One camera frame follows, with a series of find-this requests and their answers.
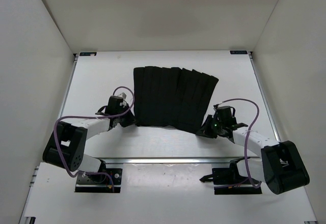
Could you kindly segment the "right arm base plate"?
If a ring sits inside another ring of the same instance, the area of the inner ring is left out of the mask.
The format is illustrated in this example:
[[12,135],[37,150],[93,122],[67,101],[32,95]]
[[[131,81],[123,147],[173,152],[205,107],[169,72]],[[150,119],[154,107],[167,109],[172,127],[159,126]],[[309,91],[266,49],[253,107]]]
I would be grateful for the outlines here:
[[262,194],[261,187],[254,188],[247,177],[240,176],[231,167],[215,167],[212,173],[199,179],[202,183],[213,183],[215,195]]

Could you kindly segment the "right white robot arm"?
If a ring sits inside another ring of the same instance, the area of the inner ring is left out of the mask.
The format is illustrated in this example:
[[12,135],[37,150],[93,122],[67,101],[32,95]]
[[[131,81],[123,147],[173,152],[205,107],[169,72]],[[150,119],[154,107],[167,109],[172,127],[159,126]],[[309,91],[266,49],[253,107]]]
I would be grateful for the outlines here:
[[237,122],[235,108],[214,106],[214,115],[208,115],[199,136],[223,137],[244,147],[244,156],[233,159],[226,169],[212,170],[203,176],[202,183],[212,182],[218,188],[251,184],[259,188],[265,183],[274,194],[281,194],[310,183],[310,177],[296,145],[279,142],[253,131],[247,124]]

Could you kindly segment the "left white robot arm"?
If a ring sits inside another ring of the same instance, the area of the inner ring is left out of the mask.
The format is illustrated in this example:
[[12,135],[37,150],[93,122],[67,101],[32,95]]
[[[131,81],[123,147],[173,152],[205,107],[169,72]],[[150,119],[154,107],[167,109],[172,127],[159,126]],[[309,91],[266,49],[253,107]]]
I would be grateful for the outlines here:
[[84,153],[86,141],[117,125],[135,124],[135,117],[126,102],[126,94],[112,95],[108,104],[99,109],[97,117],[75,123],[58,122],[42,155],[44,162],[67,169],[68,172],[85,172],[94,182],[106,178],[104,161]]

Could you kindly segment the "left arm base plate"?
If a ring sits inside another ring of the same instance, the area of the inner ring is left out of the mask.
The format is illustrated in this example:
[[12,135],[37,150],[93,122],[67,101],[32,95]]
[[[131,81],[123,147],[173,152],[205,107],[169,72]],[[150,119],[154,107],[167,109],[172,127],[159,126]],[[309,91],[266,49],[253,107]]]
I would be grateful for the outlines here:
[[106,172],[111,176],[113,183],[105,175],[78,174],[75,184],[75,192],[78,193],[120,193],[123,168],[107,168]]

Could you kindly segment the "black pleated skirt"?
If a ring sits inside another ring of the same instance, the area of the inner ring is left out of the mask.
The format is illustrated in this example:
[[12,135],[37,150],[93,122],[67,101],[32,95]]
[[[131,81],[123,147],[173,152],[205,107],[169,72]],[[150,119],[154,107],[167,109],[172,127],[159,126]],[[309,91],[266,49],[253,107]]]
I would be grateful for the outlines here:
[[195,134],[202,126],[218,78],[179,67],[133,70],[138,126],[171,126]]

